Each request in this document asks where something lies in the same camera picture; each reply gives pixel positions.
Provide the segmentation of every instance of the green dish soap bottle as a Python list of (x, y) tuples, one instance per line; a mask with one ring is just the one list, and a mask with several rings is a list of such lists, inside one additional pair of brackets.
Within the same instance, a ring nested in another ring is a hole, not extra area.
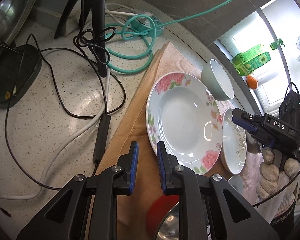
[(279, 44), (284, 46), (283, 41), (279, 39), (278, 42), (272, 42), (268, 48), (262, 44), (258, 44), (246, 52), (240, 52), (232, 59), (235, 69), (242, 77), (251, 74), (257, 68), (271, 60), (270, 53), (267, 50), (271, 48), (274, 51), (278, 48)]

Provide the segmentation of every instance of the tripod leg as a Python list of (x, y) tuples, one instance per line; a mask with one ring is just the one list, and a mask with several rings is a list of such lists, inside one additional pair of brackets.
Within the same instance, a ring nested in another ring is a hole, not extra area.
[(61, 30), (66, 24), (66, 21), (74, 7), (74, 5), (77, 3), (78, 0), (68, 0), (65, 9), (63, 10), (63, 13), (61, 15), (61, 18), (58, 23), (58, 27), (56, 29), (56, 32), (54, 34), (54, 39), (58, 38), (61, 35)]
[(86, 24), (90, 9), (91, 9), (91, 0), (84, 0), (84, 23), (82, 24), (82, 12), (81, 12), (79, 23), (78, 23), (78, 26), (80, 28), (83, 28), (84, 25)]
[[(96, 35), (102, 33), (105, 28), (105, 5), (106, 0), (92, 0), (92, 28)], [(97, 44), (103, 48), (105, 47), (104, 42), (98, 42)], [(102, 62), (106, 61), (106, 53), (104, 50), (97, 49), (95, 52)], [(107, 74), (106, 65), (99, 61), (97, 61), (97, 63), (100, 76), (105, 77)]]

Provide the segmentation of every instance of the shallow white bowl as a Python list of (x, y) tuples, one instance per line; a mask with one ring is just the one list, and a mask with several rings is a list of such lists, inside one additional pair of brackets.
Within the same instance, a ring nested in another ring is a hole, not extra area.
[(243, 180), (239, 175), (234, 175), (228, 180), (229, 184), (234, 187), (241, 195), (243, 193)]
[(192, 75), (172, 72), (152, 87), (146, 106), (146, 126), (151, 146), (164, 141), (179, 164), (204, 174), (218, 159), (222, 121), (213, 96)]
[(223, 67), (211, 59), (201, 72), (201, 81), (212, 93), (215, 100), (225, 101), (234, 98), (231, 81)]
[(247, 139), (243, 128), (232, 122), (232, 109), (223, 115), (223, 143), (221, 161), (232, 174), (242, 171), (247, 156)]

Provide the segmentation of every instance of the stainless steel bowl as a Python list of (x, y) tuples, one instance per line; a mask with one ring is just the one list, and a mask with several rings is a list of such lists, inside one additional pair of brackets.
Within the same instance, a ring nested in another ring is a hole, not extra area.
[(35, 0), (0, 2), (0, 41), (10, 44), (25, 22)]
[[(209, 221), (205, 212), (207, 232), (210, 232)], [(156, 240), (179, 240), (179, 203), (162, 219), (155, 234)]]

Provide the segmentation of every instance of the knit glove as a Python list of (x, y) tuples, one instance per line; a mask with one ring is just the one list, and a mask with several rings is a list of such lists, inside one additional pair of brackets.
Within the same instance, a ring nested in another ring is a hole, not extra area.
[[(300, 170), (300, 163), (297, 160), (288, 159), (284, 164), (284, 171), (279, 172), (279, 169), (272, 164), (276, 152), (278, 151), (270, 148), (262, 149), (264, 162), (260, 164), (261, 177), (256, 188), (260, 201), (283, 188)], [(295, 200), (293, 191), (298, 181), (300, 181), (300, 176), (277, 196), (256, 208), (268, 223), (286, 212), (293, 204)]]

